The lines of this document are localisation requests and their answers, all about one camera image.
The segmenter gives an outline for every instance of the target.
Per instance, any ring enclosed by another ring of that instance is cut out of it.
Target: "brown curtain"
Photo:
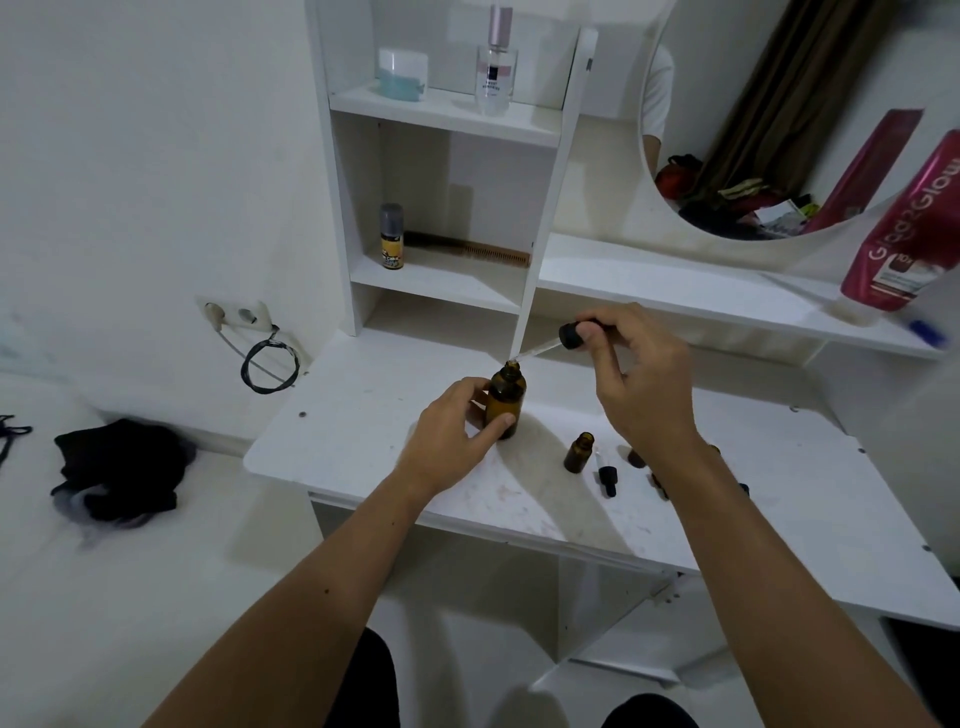
[[[717,136],[697,183],[707,197],[760,177],[793,197],[900,0],[793,0]]]

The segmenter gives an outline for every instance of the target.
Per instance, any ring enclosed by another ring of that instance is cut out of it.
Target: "hand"
[[[586,319],[616,331],[606,332]],[[613,428],[655,469],[699,449],[693,421],[693,381],[686,343],[671,334],[639,303],[584,311],[577,333],[593,357],[597,399]],[[621,374],[613,343],[630,348],[636,364]]]
[[[452,488],[473,470],[500,435],[516,422],[514,415],[505,413],[473,437],[467,436],[467,419],[483,426],[484,412],[477,402],[486,405],[485,390],[489,387],[490,380],[480,376],[467,376],[451,384],[420,414],[394,473],[430,499]]]

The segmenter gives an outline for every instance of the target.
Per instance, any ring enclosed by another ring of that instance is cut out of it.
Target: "black pants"
[[[343,685],[333,701],[324,728],[364,726],[399,728],[396,671],[390,648],[365,629],[353,652]],[[669,698],[636,695],[613,711],[603,728],[697,728],[686,711]]]

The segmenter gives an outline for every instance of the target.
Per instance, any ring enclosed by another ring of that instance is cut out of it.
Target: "round mirror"
[[[643,94],[663,199],[721,237],[823,230],[897,194],[960,122],[960,3],[678,0]]]

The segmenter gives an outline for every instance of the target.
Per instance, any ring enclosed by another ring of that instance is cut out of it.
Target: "gray bottle cap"
[[[499,5],[490,6],[490,45],[506,48],[510,45],[510,26],[514,22],[514,9]]]
[[[380,234],[384,237],[403,235],[403,205],[385,203],[380,206]]]

